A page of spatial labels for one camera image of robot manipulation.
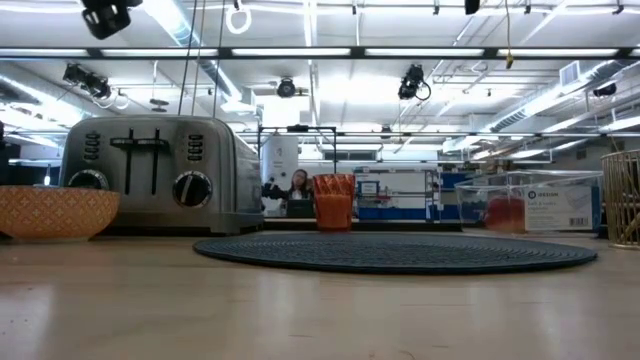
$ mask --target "label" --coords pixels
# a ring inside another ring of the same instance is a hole
[[[523,195],[528,231],[593,229],[589,186],[530,187]]]

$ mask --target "wire basket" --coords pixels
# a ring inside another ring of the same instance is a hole
[[[512,171],[455,185],[465,231],[595,233],[601,220],[600,171]]]
[[[607,229],[611,246],[640,250],[640,150],[602,157]]]

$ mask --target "white cylinder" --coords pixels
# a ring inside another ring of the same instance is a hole
[[[291,187],[291,176],[298,169],[298,137],[274,134],[262,146],[262,182],[272,182],[282,190]]]

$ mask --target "orange container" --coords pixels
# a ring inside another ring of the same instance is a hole
[[[346,174],[313,177],[316,223],[320,231],[351,230],[355,176]]]

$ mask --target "ductwork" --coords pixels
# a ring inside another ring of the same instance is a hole
[[[586,70],[581,69],[581,75],[576,81],[563,86],[560,80],[558,80],[536,93],[527,96],[516,105],[498,113],[491,123],[478,130],[478,132],[499,132],[507,126],[513,125],[518,121],[528,119],[544,110],[560,104],[569,97],[568,95],[573,94],[576,91],[604,83],[614,75],[635,63],[635,61],[631,60],[607,60],[596,63]],[[474,144],[480,139],[481,137],[478,136],[467,136],[464,138],[448,140],[445,141],[443,150],[445,152],[460,150]]]
[[[144,2],[143,6],[147,14],[162,26],[176,44],[185,48],[191,45],[193,49],[206,46],[202,42],[200,34],[195,29],[192,29],[191,22],[187,20],[186,10],[181,1],[147,1]],[[216,84],[216,87],[222,90],[224,95],[231,99],[240,100],[242,97],[240,91],[221,69],[218,70],[218,64],[215,61],[199,60],[198,65],[209,76],[211,81]]]

